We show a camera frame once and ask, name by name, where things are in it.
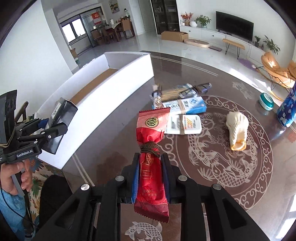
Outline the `black printed box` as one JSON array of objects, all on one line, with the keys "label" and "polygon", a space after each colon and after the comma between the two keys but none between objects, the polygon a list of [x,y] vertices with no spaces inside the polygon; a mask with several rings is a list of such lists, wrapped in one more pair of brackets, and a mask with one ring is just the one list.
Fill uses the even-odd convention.
[{"label": "black printed box", "polygon": [[63,98],[58,100],[45,128],[47,140],[43,144],[43,150],[56,154],[60,142],[67,133],[70,122],[77,110],[78,108],[73,102]]}]

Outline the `red snack packet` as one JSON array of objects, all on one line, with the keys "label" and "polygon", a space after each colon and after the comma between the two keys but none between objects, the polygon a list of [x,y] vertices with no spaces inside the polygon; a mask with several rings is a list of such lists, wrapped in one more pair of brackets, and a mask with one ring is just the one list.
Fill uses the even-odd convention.
[{"label": "red snack packet", "polygon": [[140,156],[134,210],[164,223],[169,221],[170,215],[158,143],[164,137],[169,114],[170,108],[140,111],[136,128]]}]

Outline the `white sunscreen bottle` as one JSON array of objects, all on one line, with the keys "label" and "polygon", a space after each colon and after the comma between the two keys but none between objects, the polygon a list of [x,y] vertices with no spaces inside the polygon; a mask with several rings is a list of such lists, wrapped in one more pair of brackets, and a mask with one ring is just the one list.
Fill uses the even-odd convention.
[{"label": "white sunscreen bottle", "polygon": [[197,135],[200,134],[201,131],[201,119],[197,114],[170,114],[165,134]]}]

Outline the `blue white medicine box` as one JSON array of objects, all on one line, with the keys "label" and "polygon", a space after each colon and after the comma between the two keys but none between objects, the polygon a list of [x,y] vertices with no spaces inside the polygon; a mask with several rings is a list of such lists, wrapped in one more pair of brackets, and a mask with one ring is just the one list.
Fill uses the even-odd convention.
[{"label": "blue white medicine box", "polygon": [[201,96],[162,102],[163,108],[170,108],[171,114],[200,114],[207,110]]}]

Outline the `cream knit glove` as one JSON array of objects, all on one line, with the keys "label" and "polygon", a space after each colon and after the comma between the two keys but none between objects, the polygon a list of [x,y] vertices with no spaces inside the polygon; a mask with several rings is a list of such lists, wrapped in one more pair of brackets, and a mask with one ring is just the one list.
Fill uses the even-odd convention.
[{"label": "cream knit glove", "polygon": [[229,112],[226,116],[226,126],[229,130],[230,149],[233,151],[245,150],[249,126],[247,117],[239,111]]}]

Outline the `small glass perfume bottle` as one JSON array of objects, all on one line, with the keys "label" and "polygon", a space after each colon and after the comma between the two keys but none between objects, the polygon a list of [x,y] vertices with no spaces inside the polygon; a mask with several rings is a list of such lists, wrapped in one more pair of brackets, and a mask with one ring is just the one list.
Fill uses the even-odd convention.
[{"label": "small glass perfume bottle", "polygon": [[160,85],[154,84],[152,86],[153,92],[152,92],[152,104],[153,108],[162,108],[162,87]]}]

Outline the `chopsticks bundle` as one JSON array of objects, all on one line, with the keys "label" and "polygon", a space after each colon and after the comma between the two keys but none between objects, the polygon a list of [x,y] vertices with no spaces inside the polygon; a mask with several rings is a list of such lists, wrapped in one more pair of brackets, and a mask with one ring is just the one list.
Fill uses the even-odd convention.
[{"label": "chopsticks bundle", "polygon": [[195,97],[197,95],[198,95],[197,89],[193,85],[187,83],[184,85],[175,86],[171,89],[163,90],[161,93],[161,100],[165,102],[165,101]]}]

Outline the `black frame eyeglasses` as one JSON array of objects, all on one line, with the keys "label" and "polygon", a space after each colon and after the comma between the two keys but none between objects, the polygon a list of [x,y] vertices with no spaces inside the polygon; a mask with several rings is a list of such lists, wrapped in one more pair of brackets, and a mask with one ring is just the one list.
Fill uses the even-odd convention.
[{"label": "black frame eyeglasses", "polygon": [[200,95],[206,94],[208,90],[211,88],[212,88],[211,83],[203,83],[198,85],[188,84],[188,87],[185,90],[181,91],[179,93],[179,96],[181,98],[190,98],[190,97],[200,96]]}]

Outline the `large white cardboard box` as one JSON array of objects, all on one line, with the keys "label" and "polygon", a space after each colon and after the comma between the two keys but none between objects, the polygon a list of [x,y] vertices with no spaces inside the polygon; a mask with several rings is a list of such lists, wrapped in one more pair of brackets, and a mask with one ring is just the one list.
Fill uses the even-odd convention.
[{"label": "large white cardboard box", "polygon": [[92,132],[127,98],[154,76],[151,54],[106,52],[65,81],[39,108],[39,117],[48,118],[63,97],[71,100],[95,78],[100,83],[76,102],[78,111],[70,122],[56,154],[43,151],[38,158],[62,169]]}]

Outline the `teal round tin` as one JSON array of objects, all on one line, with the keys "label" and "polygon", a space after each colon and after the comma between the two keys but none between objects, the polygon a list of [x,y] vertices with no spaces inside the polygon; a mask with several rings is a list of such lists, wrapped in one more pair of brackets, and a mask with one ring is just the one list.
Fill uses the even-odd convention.
[{"label": "teal round tin", "polygon": [[259,96],[259,103],[266,111],[273,110],[274,102],[269,94],[261,93]]}]

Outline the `round floor cushion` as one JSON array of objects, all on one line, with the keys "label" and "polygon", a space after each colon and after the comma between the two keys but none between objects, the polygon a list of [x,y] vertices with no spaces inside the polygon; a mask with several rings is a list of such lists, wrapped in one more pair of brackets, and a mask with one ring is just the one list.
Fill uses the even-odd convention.
[{"label": "round floor cushion", "polygon": [[192,45],[201,48],[209,48],[210,44],[205,41],[196,40],[196,39],[184,39],[184,43],[187,45]]}]

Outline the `orange lounge chair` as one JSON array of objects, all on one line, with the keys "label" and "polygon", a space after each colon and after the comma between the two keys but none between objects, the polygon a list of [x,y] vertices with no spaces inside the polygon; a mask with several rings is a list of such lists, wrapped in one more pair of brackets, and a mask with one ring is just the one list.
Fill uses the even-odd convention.
[{"label": "orange lounge chair", "polygon": [[283,87],[287,92],[293,88],[295,85],[295,62],[291,60],[288,67],[282,68],[273,54],[268,51],[261,56],[261,63],[262,66],[256,67],[253,64],[252,68],[271,82],[271,87],[268,89],[268,92],[274,98],[283,102],[283,99],[277,96],[273,90],[277,86]]}]

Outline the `red flower vase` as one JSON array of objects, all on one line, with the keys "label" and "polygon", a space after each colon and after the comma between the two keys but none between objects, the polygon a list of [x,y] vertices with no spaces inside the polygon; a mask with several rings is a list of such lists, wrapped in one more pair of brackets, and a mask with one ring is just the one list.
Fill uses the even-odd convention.
[{"label": "red flower vase", "polygon": [[187,13],[187,12],[185,12],[184,14],[181,14],[180,16],[181,16],[181,18],[182,18],[185,26],[189,26],[190,25],[191,18],[193,16],[193,13]]}]

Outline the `leafy plant by tv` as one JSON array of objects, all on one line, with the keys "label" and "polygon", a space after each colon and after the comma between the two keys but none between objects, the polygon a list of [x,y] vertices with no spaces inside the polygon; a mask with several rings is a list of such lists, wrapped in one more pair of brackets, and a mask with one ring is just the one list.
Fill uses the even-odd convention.
[{"label": "leafy plant by tv", "polygon": [[267,48],[271,52],[274,52],[274,54],[278,55],[278,53],[280,52],[280,48],[277,44],[274,43],[273,39],[269,39],[269,37],[265,35],[265,39],[263,42],[266,44]]}]

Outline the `black flat television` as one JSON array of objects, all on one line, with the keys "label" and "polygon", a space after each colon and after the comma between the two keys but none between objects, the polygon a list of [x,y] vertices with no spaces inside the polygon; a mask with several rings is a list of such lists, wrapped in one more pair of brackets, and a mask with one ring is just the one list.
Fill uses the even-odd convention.
[{"label": "black flat television", "polygon": [[254,23],[238,16],[216,11],[216,29],[252,41]]}]

